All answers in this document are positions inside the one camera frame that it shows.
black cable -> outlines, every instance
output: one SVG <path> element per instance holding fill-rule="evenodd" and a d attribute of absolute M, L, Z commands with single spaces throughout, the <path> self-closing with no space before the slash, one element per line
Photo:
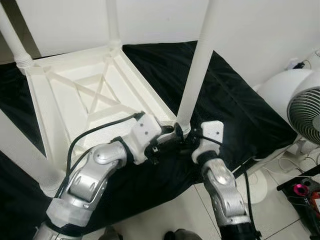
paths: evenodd
<path fill-rule="evenodd" d="M 125 122 L 125 121 L 127 121 L 127 120 L 130 120 L 130 119 L 132 119 L 132 118 L 140 118 L 142 115 L 144 114 L 144 112 L 140 112 L 140 113 L 134 113 L 134 114 L 132 114 L 132 115 L 130 115 L 130 116 L 127 116 L 127 117 L 125 117 L 125 118 L 122 118 L 122 119 L 119 119 L 119 120 L 116 120 L 116 121 L 113 121 L 113 122 L 109 122 L 109 123 L 106 123 L 106 124 L 103 124 L 103 125 L 100 125 L 100 126 L 97 126 L 97 127 L 95 127 L 95 128 L 92 128 L 92 129 L 90 129 L 90 130 L 88 130 L 88 131 L 85 131 L 85 132 L 83 132 L 82 134 L 80 134 L 79 136 L 77 136 L 73 141 L 72 141 L 72 143 L 70 144 L 70 147 L 69 147 L 69 150 L 68 150 L 68 155 L 67 155 L 67 159 L 66 159 L 66 170 L 65 170 L 65 177 L 64 177 L 64 179 L 63 179 L 63 181 L 62 181 L 62 183 L 61 183 L 61 185 L 60 185 L 60 187 L 59 187 L 59 189 L 58 189 L 58 191 L 56 192 L 56 194 L 55 194 L 55 198 L 57 198 L 58 196 L 60 196 L 60 194 L 61 194 L 61 192 L 63 191 L 63 189 L 66 187 L 66 185 L 68 184 L 68 182 L 69 182 L 69 179 L 70 179 L 70 174 L 71 174 L 71 156 L 72 156 L 72 152 L 73 152 L 73 150 L 74 150 L 74 147 L 75 147 L 75 145 L 76 145 L 76 143 L 81 139 L 81 138 L 83 138 L 84 136 L 86 136 L 86 135 L 88 135 L 88 134 L 91 134 L 91 133 L 93 133 L 93 132 L 96 132 L 96 131 L 98 131 L 98 130 L 100 130 L 100 129 L 103 129 L 103 128 L 107 128 L 107 127 L 110 127 L 110 126 L 112 126 L 112 125 L 116 125 L 116 124 L 119 124 L 119 123 L 122 123 L 122 122 Z"/>
<path fill-rule="evenodd" d="M 200 134 L 194 134 L 193 136 L 196 137 L 196 138 L 199 138 L 199 139 L 208 140 L 208 141 L 213 142 L 213 143 L 215 143 L 215 144 L 218 144 L 218 145 L 220 145 L 220 146 L 222 145 L 221 142 L 219 142 L 219 141 L 217 141 L 217 140 L 214 140 L 214 139 L 212 139 L 212 138 L 210 138 L 210 137 L 206 137 L 206 136 L 203 136 L 203 135 L 200 135 Z"/>
<path fill-rule="evenodd" d="M 61 193 L 63 192 L 63 190 L 66 188 L 68 182 L 69 182 L 69 177 L 72 174 L 72 172 L 76 169 L 76 167 L 78 166 L 78 164 L 81 162 L 81 160 L 91 151 L 93 147 L 90 147 L 89 149 L 87 149 L 79 158 L 78 160 L 73 164 L 72 168 L 70 169 L 70 173 L 69 176 L 65 175 L 58 191 L 56 191 L 55 193 L 55 198 L 59 198 Z"/>
<path fill-rule="evenodd" d="M 257 231 L 257 229 L 256 229 L 256 225 L 255 225 L 255 222 L 254 222 L 254 216 L 253 216 L 253 214 L 252 214 L 252 206 L 251 206 L 251 198 L 250 198 L 250 188 L 249 188 L 249 179 L 248 179 L 247 171 L 244 171 L 243 174 L 244 174 L 244 178 L 245 178 L 246 196 L 247 196 L 247 198 L 248 198 L 249 217 L 250 217 L 251 224 L 252 224 L 252 227 L 253 227 L 253 230 L 254 230 L 255 238 L 256 238 L 257 240 L 260 240 L 261 233 L 260 233 L 259 231 Z"/>

power cord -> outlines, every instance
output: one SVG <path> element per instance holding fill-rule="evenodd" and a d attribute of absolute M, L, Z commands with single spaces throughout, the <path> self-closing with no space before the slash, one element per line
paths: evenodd
<path fill-rule="evenodd" d="M 309 64 L 309 66 L 310 66 L 310 69 L 312 69 L 312 65 L 311 65 L 311 62 L 309 61 L 309 60 L 304 60 L 304 61 L 302 61 L 303 63 L 304 62 L 307 62 L 308 64 Z"/>
<path fill-rule="evenodd" d="M 276 172 L 276 171 L 272 171 L 268 168 L 266 168 L 265 166 L 262 167 L 263 169 L 267 170 L 268 172 L 270 173 L 273 173 L 273 174 L 279 174 L 279 175 L 283 175 L 283 176 L 288 176 L 288 177 L 293 177 L 293 178 L 315 178 L 316 176 L 307 176 L 307 175 L 299 175 L 299 176 L 294 176 L 294 175 L 290 175 L 290 174 L 287 174 L 287 173 L 282 173 L 282 172 Z"/>
<path fill-rule="evenodd" d="M 297 163 L 295 163 L 294 161 L 292 161 L 291 159 L 286 158 L 286 157 L 282 157 L 282 158 L 280 158 L 280 159 L 278 160 L 279 167 L 280 167 L 283 171 L 285 171 L 285 172 L 290 172 L 290 171 L 292 171 L 292 169 L 287 169 L 287 168 L 284 168 L 284 167 L 282 166 L 281 161 L 283 161 L 283 160 L 286 160 L 286 161 L 292 163 L 294 166 L 296 166 L 296 169 L 298 169 L 301 173 L 304 173 L 304 171 L 300 168 L 300 166 L 299 166 Z"/>
<path fill-rule="evenodd" d="M 312 157 L 310 157 L 309 154 L 308 154 L 308 156 L 306 156 L 302 161 L 304 161 L 304 160 L 306 160 L 306 159 L 311 159 L 312 162 L 314 162 L 314 164 L 315 164 L 316 166 L 318 165 L 317 161 L 314 160 Z"/>
<path fill-rule="evenodd" d="M 195 134 L 193 134 L 193 136 L 194 136 L 195 138 L 198 138 L 198 139 L 208 140 L 208 141 L 213 142 L 213 143 L 215 143 L 215 144 L 218 144 L 218 145 L 220 145 L 220 146 L 222 145 L 221 142 L 219 142 L 219 141 L 217 141 L 217 140 L 214 140 L 214 139 L 212 139 L 212 138 L 209 138 L 209 137 L 207 137 L 207 136 L 203 136 L 203 135 L 201 135 L 201 134 L 195 133 Z"/>
<path fill-rule="evenodd" d="M 249 178 L 248 178 L 248 174 L 247 171 L 244 171 L 244 178 L 245 178 L 245 186 L 246 186 L 246 196 L 248 199 L 248 210 L 249 210 L 249 217 L 251 220 L 251 224 L 254 230 L 254 235 L 255 235 L 255 239 L 260 240 L 261 232 L 257 231 L 256 229 L 256 225 L 255 225 L 255 221 L 254 221 L 254 216 L 252 214 L 252 205 L 251 205 L 251 198 L 250 198 L 250 187 L 249 187 Z"/>
<path fill-rule="evenodd" d="M 84 136 L 88 135 L 88 134 L 91 134 L 93 132 L 96 132 L 100 129 L 103 129 L 103 128 L 107 128 L 107 127 L 110 127 L 112 125 L 116 125 L 116 124 L 119 124 L 119 123 L 122 123 L 122 122 L 125 122 L 127 120 L 130 120 L 132 118 L 135 118 L 135 119 L 139 119 L 141 118 L 145 113 L 144 112 L 139 112 L 139 113 L 134 113 L 130 116 L 127 116 L 125 118 L 122 118 L 120 120 L 116 120 L 116 121 L 113 121 L 113 122 L 109 122 L 109 123 L 106 123 L 106 124 L 103 124 L 103 125 L 100 125 L 100 126 L 97 126 L 95 128 L 92 128 L 88 131 L 85 131 L 84 133 L 80 134 L 79 136 L 77 136 L 73 141 L 72 143 L 70 144 L 70 147 L 69 147 L 69 150 L 68 150 L 68 155 L 67 155 L 67 160 L 66 160 L 66 170 L 65 170 L 65 177 L 60 185 L 60 187 L 58 188 L 56 194 L 54 195 L 55 198 L 58 198 L 60 197 L 61 193 L 63 192 L 63 190 L 67 187 L 67 184 L 69 183 L 69 180 L 70 180 L 70 175 L 71 175 L 71 172 L 76 168 L 76 166 L 79 164 L 79 162 L 85 157 L 86 154 L 88 154 L 88 152 L 90 151 L 89 149 L 86 150 L 84 152 L 84 154 L 82 154 L 80 156 L 80 158 L 77 160 L 76 162 L 76 165 L 72 166 L 72 170 L 71 170 L 71 156 L 72 156 L 72 152 L 74 150 L 74 147 L 76 145 L 76 143 L 81 139 L 83 138 Z"/>

black cloth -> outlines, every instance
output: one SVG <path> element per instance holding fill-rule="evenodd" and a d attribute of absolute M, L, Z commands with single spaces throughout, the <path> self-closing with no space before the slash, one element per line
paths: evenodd
<path fill-rule="evenodd" d="M 176 114 L 195 42 L 125 45 L 123 51 Z M 0 108 L 44 152 L 26 78 L 14 63 L 0 65 Z M 217 53 L 212 55 L 191 125 L 224 123 L 221 156 L 233 170 L 249 157 L 266 157 L 292 143 L 296 133 Z M 38 184 L 0 154 L 0 232 L 3 239 L 32 239 L 50 199 Z M 190 155 L 172 152 L 159 164 L 127 165 L 108 181 L 86 233 L 167 202 L 201 180 Z"/>

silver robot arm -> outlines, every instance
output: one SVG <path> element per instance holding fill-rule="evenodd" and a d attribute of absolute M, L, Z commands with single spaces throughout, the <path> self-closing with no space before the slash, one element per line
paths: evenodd
<path fill-rule="evenodd" d="M 192 160 L 201 166 L 222 240 L 254 240 L 243 199 L 236 181 L 224 161 L 218 157 L 223 142 L 224 125 L 220 121 L 201 125 L 201 140 L 192 153 Z M 163 149 L 176 148 L 183 141 L 179 125 L 169 132 L 152 115 L 144 114 L 130 133 L 111 143 L 93 147 L 83 167 L 70 178 L 60 198 L 54 198 L 46 213 L 48 219 L 37 231 L 34 240 L 81 240 L 84 227 L 104 193 L 109 177 L 127 162 L 141 164 Z"/>
<path fill-rule="evenodd" d="M 109 177 L 128 161 L 143 163 L 145 149 L 162 129 L 155 117 L 144 114 L 130 133 L 99 144 L 87 154 L 83 167 L 70 178 L 60 198 L 53 198 L 34 240 L 81 240 L 84 227 L 103 195 Z"/>
<path fill-rule="evenodd" d="M 201 166 L 204 186 L 208 191 L 222 240 L 255 240 L 256 231 L 236 179 L 219 158 L 223 142 L 224 125 L 220 121 L 201 124 L 202 136 L 199 147 L 192 153 L 192 160 Z"/>

person's foot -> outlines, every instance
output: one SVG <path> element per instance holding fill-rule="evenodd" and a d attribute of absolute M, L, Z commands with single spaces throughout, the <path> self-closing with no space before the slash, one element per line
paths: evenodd
<path fill-rule="evenodd" d="M 168 231 L 165 235 L 163 240 L 175 240 L 175 233 L 173 231 Z"/>
<path fill-rule="evenodd" d="M 122 240 L 122 236 L 119 235 L 113 226 L 107 226 L 105 228 L 104 234 L 99 237 L 98 240 Z"/>
<path fill-rule="evenodd" d="M 195 232 L 185 229 L 178 229 L 175 231 L 174 236 L 176 240 L 202 240 Z"/>

